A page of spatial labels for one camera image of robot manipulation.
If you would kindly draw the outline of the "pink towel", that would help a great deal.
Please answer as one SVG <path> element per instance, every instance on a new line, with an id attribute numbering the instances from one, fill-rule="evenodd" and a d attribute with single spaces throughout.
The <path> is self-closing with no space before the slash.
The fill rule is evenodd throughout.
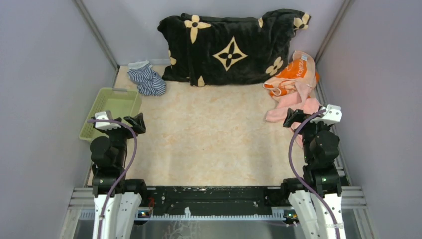
<path id="1" fill-rule="evenodd" d="M 302 110 L 305 114 L 313 114 L 320 108 L 320 102 L 315 97 L 310 97 L 313 88 L 305 83 L 294 82 L 288 87 L 289 92 L 280 87 L 270 88 L 269 84 L 264 84 L 264 88 L 269 90 L 269 95 L 278 103 L 272 110 L 268 110 L 265 115 L 267 122 L 283 123 L 287 117 L 288 109 Z"/>

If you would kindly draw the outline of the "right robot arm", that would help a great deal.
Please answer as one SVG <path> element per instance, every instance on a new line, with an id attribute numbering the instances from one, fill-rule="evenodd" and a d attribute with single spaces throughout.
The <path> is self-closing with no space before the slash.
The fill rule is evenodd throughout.
<path id="1" fill-rule="evenodd" d="M 342 185 L 334 161 L 339 156 L 339 137 L 331 127 L 342 118 L 340 106 L 327 105 L 306 114 L 301 109 L 287 110 L 283 126 L 299 126 L 289 144 L 289 166 L 293 178 L 284 179 L 281 201 L 292 205 L 307 239 L 344 239 Z M 302 137 L 305 165 L 300 176 L 293 165 L 292 150 L 297 136 Z"/>

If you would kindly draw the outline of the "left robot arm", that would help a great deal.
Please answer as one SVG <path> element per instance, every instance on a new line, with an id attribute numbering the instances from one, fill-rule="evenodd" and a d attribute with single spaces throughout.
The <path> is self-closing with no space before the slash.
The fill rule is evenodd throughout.
<path id="1" fill-rule="evenodd" d="M 88 120 L 102 136 L 90 144 L 94 196 L 94 239 L 128 239 L 139 206 L 149 200 L 143 179 L 126 179 L 135 160 L 128 164 L 127 142 L 146 132 L 143 113 L 112 119 L 110 111 L 97 112 Z"/>

